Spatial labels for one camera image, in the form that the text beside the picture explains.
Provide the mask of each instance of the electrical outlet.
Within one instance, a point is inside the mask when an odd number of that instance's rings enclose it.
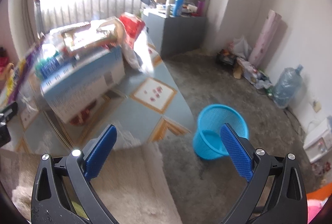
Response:
[[[311,105],[316,113],[318,113],[322,109],[322,105],[318,100],[314,100]]]

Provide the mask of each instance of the white appliance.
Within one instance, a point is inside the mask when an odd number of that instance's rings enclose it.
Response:
[[[305,138],[303,148],[313,163],[326,155],[332,148],[332,116],[325,118]]]

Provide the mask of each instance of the barcode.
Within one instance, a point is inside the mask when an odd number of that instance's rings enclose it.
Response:
[[[107,86],[110,86],[111,84],[114,83],[113,81],[113,76],[112,76],[112,72],[106,72],[104,74],[104,79],[105,79],[105,82],[106,82],[106,85]]]

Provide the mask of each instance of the pink roll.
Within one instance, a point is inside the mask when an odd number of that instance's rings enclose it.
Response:
[[[256,68],[259,67],[263,57],[266,54],[266,51],[273,39],[273,36],[278,28],[278,25],[281,20],[281,15],[275,11],[270,10],[268,17],[265,20],[261,34],[258,37],[256,45],[252,50],[249,62],[254,65]]]

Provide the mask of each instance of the blue bottle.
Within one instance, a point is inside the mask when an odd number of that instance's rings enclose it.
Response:
[[[180,16],[182,13],[182,5],[185,0],[175,0],[175,6],[173,8],[173,16]]]
[[[296,69],[285,68],[280,78],[273,88],[273,101],[281,109],[288,106],[288,103],[301,88],[303,79],[300,75],[302,65]]]

